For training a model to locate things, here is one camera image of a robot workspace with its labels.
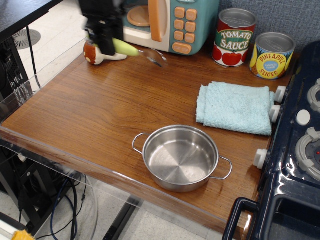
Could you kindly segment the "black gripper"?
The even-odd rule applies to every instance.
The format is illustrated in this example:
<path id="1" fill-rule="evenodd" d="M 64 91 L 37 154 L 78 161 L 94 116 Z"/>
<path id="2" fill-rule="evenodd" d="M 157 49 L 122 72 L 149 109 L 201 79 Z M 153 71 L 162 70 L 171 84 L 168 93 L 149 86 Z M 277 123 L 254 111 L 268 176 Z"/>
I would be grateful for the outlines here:
<path id="1" fill-rule="evenodd" d="M 124 39 L 123 0 L 80 0 L 81 13 L 87 18 L 85 30 L 89 38 L 97 40 L 103 55 L 113 56 L 115 47 L 113 38 Z"/>

